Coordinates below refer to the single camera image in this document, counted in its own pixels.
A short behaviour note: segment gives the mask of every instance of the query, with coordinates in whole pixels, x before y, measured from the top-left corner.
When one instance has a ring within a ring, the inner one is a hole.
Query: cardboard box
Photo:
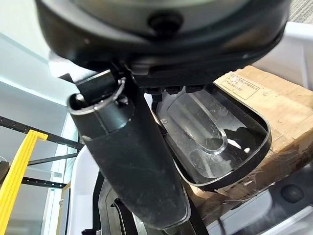
[[[313,92],[252,66],[230,72],[215,84],[269,121],[272,145],[264,160],[246,177],[220,188],[217,194],[191,187],[203,219],[225,213],[227,204],[243,202],[312,160]]]

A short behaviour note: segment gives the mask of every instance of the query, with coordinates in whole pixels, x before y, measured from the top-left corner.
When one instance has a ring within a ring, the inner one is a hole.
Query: black plastic housing
[[[281,40],[290,2],[251,0],[222,21],[163,38],[115,28],[68,0],[36,0],[44,37],[55,53],[96,71],[119,62],[151,94],[205,85],[259,60]]]
[[[143,222],[166,229],[186,221],[190,207],[172,156],[139,88],[128,80],[128,104],[103,102],[69,112],[118,197]]]

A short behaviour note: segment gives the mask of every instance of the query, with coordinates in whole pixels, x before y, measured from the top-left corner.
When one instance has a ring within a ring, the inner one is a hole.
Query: clear plastic tray
[[[250,160],[257,162],[255,168],[268,151],[262,146],[269,148],[268,123],[214,85],[211,91],[164,93],[157,116],[180,172],[191,184],[218,181],[247,162],[253,167]]]

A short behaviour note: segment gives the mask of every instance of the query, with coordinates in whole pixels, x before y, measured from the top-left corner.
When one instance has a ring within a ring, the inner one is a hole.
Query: white surface
[[[145,99],[146,99],[146,102],[148,104],[148,106],[151,108],[151,105],[152,105],[152,96],[150,94],[145,94]]]
[[[97,163],[84,146],[73,167],[68,235],[78,235],[84,229],[92,229],[92,196],[98,173]]]
[[[272,206],[272,198],[268,191],[260,193],[237,209],[229,211],[221,217],[227,235],[231,235],[241,228],[257,221],[267,214]],[[222,235],[217,221],[207,227],[210,235]]]
[[[313,24],[288,22],[281,43],[254,66],[313,89]]]
[[[0,81],[65,105],[74,84],[52,77],[48,62],[0,33]]]
[[[0,32],[47,59],[34,0],[0,0]]]
[[[311,235],[312,219],[313,207],[307,206],[294,216],[262,233],[262,235]]]

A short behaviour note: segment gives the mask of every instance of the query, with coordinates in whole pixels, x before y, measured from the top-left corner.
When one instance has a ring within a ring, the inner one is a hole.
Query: black cable
[[[96,231],[101,229],[99,197],[103,182],[104,176],[99,171],[92,195],[92,228],[95,229]]]
[[[221,229],[221,234],[222,235],[226,235],[226,230],[225,230],[225,227],[224,227],[224,223],[222,222],[221,218],[218,218],[218,223],[220,225],[220,229]]]

